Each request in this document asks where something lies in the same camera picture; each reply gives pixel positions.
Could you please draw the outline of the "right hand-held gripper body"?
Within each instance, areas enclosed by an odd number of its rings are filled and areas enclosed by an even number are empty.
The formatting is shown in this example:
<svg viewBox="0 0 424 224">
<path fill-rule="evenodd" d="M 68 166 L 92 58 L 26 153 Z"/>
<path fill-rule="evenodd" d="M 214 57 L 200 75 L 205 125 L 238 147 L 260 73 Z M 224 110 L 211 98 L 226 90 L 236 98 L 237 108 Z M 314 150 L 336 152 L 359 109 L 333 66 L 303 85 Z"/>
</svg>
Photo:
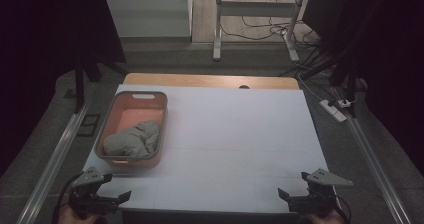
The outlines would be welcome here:
<svg viewBox="0 0 424 224">
<path fill-rule="evenodd" d="M 315 214 L 326 217 L 331 211 L 340 209 L 334 191 L 335 186 L 352 186 L 353 182 L 322 168 L 309 173 L 306 196 L 290 196 L 287 202 L 290 212 Z"/>
</svg>

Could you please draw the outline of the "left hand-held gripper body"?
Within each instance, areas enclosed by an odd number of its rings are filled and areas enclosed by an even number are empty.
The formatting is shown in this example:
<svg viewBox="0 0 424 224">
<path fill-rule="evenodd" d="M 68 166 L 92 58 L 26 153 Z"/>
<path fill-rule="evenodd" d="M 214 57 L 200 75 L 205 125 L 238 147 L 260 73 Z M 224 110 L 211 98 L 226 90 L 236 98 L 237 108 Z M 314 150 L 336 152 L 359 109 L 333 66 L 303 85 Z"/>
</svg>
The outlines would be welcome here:
<svg viewBox="0 0 424 224">
<path fill-rule="evenodd" d="M 96 177 L 104 175 L 95 167 L 84 171 L 71 184 L 68 205 L 81 217 L 86 218 L 89 214 L 106 215 L 115 213 L 119 205 L 112 202 L 112 197 L 101 197 L 97 191 L 102 185 L 96 183 Z"/>
</svg>

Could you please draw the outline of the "grey cloth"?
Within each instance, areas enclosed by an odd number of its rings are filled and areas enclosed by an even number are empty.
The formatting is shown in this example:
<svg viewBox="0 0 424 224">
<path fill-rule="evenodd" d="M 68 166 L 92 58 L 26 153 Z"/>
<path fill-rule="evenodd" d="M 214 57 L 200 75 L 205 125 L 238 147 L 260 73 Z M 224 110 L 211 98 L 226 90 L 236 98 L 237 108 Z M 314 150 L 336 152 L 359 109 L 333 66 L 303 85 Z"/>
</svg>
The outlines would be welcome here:
<svg viewBox="0 0 424 224">
<path fill-rule="evenodd" d="M 160 133 L 154 120 L 141 122 L 108 136 L 103 147 L 112 156 L 148 157 L 157 150 Z"/>
</svg>

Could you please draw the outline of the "orange plastic basket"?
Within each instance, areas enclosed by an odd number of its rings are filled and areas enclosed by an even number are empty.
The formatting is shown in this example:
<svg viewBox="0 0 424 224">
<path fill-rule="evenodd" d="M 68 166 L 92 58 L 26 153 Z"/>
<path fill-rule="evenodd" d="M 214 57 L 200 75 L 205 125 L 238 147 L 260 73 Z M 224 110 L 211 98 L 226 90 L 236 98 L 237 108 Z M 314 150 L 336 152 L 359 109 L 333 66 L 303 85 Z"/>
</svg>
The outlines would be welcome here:
<svg viewBox="0 0 424 224">
<path fill-rule="evenodd" d="M 95 142 L 94 153 L 113 167 L 153 168 L 161 159 L 163 136 L 167 117 L 167 96 L 158 91 L 122 91 L 115 95 Z M 105 140 L 120 131 L 139 123 L 155 121 L 160 128 L 156 150 L 147 157 L 109 155 Z"/>
</svg>

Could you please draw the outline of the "person's left hand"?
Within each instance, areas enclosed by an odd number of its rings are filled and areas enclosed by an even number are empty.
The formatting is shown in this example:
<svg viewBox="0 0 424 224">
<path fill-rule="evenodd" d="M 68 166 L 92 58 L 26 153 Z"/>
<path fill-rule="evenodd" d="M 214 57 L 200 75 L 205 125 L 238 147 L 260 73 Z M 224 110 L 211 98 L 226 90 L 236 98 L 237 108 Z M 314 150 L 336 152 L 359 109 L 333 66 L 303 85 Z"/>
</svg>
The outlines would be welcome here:
<svg viewBox="0 0 424 224">
<path fill-rule="evenodd" d="M 57 224 L 95 224 L 98 219 L 98 214 L 89 214 L 86 218 L 81 218 L 69 205 L 65 205 L 59 211 Z"/>
</svg>

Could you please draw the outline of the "person's right hand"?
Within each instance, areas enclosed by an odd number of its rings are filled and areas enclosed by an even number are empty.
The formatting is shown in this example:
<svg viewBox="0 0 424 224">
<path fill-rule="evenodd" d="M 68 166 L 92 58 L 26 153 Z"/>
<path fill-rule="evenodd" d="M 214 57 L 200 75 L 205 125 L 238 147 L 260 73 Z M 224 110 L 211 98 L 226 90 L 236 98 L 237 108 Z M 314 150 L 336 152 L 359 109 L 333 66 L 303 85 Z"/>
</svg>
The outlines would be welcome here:
<svg viewBox="0 0 424 224">
<path fill-rule="evenodd" d="M 336 211 L 330 212 L 323 218 L 315 214 L 307 214 L 306 217 L 312 224 L 345 224 L 343 218 Z"/>
</svg>

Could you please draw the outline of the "white power strip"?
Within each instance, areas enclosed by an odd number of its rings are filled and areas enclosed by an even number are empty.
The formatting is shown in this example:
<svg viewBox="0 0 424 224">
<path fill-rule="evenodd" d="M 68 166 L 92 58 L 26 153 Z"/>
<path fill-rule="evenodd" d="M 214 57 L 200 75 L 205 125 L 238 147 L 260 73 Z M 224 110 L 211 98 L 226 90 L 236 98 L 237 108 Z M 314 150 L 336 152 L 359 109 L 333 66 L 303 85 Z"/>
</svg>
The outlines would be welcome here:
<svg viewBox="0 0 424 224">
<path fill-rule="evenodd" d="M 328 100 L 322 100 L 319 102 L 320 106 L 338 123 L 343 123 L 347 120 L 346 116 L 340 112 L 336 107 L 331 106 Z"/>
</svg>

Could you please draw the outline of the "white table cover sheet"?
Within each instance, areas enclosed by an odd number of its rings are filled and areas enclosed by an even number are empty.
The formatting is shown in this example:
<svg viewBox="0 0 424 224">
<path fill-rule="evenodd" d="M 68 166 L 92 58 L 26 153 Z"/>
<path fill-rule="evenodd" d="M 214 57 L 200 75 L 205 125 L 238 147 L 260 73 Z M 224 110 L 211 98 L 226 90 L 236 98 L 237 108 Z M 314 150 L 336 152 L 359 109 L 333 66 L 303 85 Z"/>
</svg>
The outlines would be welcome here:
<svg viewBox="0 0 424 224">
<path fill-rule="evenodd" d="M 326 168 L 300 90 L 164 87 L 164 149 L 151 168 L 86 164 L 113 179 L 100 192 L 129 192 L 126 209 L 285 213 L 278 196 L 303 196 L 304 172 Z"/>
</svg>

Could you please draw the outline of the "black tripod stand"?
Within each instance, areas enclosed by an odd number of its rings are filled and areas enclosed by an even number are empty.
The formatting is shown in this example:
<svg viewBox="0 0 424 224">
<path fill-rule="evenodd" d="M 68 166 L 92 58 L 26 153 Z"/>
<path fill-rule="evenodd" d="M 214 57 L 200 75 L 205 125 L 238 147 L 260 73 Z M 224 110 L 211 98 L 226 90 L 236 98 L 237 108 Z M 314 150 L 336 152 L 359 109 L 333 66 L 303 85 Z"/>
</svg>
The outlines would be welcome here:
<svg viewBox="0 0 424 224">
<path fill-rule="evenodd" d="M 347 80 L 347 100 L 351 105 L 347 108 L 349 114 L 356 118 L 356 111 L 354 104 L 356 102 L 356 80 L 358 77 L 358 66 L 355 60 L 355 50 L 353 48 L 346 48 L 341 53 L 335 55 L 324 63 L 312 68 L 306 73 L 298 76 L 299 80 L 306 80 L 319 72 L 334 66 L 335 69 L 329 77 L 331 86 L 340 86 L 344 80 Z"/>
<path fill-rule="evenodd" d="M 111 70 L 126 76 L 128 72 L 116 63 L 107 60 L 105 57 L 94 52 L 82 52 L 75 60 L 75 87 L 76 87 L 76 107 L 75 114 L 78 114 L 85 104 L 84 75 L 87 75 L 91 82 L 99 82 L 102 74 L 98 63 L 105 65 Z"/>
</svg>

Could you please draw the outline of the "black curtain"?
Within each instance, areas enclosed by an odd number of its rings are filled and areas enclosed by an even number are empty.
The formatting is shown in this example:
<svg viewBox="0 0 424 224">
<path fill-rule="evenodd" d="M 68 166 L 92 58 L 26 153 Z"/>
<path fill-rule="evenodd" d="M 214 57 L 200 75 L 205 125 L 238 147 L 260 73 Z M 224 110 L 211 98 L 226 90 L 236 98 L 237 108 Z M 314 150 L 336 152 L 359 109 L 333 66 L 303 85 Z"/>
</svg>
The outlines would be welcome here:
<svg viewBox="0 0 424 224">
<path fill-rule="evenodd" d="M 308 0 L 303 21 L 339 52 L 373 0 Z M 424 175 L 424 0 L 383 0 L 354 60 L 370 111 Z"/>
<path fill-rule="evenodd" d="M 126 61 L 107 0 L 0 0 L 0 177 L 31 135 L 56 80 L 81 63 Z"/>
</svg>

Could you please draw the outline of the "white cabinet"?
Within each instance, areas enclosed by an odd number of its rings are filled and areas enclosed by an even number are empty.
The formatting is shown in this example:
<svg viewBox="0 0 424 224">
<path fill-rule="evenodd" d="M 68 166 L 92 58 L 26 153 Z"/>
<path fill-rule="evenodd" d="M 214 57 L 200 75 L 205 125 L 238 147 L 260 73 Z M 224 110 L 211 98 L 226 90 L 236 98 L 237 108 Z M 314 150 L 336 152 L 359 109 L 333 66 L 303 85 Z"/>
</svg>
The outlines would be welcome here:
<svg viewBox="0 0 424 224">
<path fill-rule="evenodd" d="M 118 35 L 190 37 L 193 0 L 107 0 Z"/>
</svg>

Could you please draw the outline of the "aluminium floor rail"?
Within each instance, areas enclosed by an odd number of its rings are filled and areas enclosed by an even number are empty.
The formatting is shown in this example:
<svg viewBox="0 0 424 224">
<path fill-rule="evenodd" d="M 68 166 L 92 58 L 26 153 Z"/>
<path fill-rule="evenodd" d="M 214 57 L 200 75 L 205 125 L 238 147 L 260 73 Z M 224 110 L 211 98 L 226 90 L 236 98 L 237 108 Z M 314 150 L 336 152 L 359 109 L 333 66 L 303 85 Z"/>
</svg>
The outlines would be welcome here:
<svg viewBox="0 0 424 224">
<path fill-rule="evenodd" d="M 16 224 L 34 224 L 91 103 L 87 98 L 79 112 L 71 116 Z"/>
<path fill-rule="evenodd" d="M 371 142 L 364 128 L 359 121 L 357 107 L 362 104 L 363 97 L 361 94 L 355 94 L 352 111 L 346 112 L 347 124 L 358 148 L 373 176 L 374 182 L 378 187 L 380 194 L 396 224 L 414 224 L 412 217 L 401 200 L 394 184 L 390 180 L 388 174 L 384 170 L 381 162 L 371 146 Z"/>
</svg>

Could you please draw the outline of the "black floor socket frame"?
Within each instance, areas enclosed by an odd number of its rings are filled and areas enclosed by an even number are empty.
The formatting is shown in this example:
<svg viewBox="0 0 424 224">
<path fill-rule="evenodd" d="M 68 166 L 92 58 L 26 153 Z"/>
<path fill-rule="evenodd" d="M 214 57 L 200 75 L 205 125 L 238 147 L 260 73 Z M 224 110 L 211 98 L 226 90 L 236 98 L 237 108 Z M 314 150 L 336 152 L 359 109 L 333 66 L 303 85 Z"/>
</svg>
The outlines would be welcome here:
<svg viewBox="0 0 424 224">
<path fill-rule="evenodd" d="M 92 137 L 100 120 L 99 114 L 86 114 L 77 131 L 78 137 Z"/>
</svg>

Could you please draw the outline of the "white metal desk frame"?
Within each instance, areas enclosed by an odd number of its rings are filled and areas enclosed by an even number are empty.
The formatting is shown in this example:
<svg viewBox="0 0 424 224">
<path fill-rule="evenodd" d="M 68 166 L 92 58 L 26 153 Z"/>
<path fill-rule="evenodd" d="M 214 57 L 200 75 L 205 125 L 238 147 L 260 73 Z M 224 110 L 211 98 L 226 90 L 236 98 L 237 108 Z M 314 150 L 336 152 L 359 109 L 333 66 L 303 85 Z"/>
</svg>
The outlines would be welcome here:
<svg viewBox="0 0 424 224">
<path fill-rule="evenodd" d="M 300 14 L 303 0 L 295 0 L 293 3 L 279 2 L 243 2 L 216 0 L 216 26 L 213 43 L 213 60 L 221 59 L 221 18 L 222 17 L 279 17 L 289 18 L 290 23 L 283 35 L 289 57 L 293 62 L 299 61 L 295 50 L 292 36 L 296 22 Z"/>
</svg>

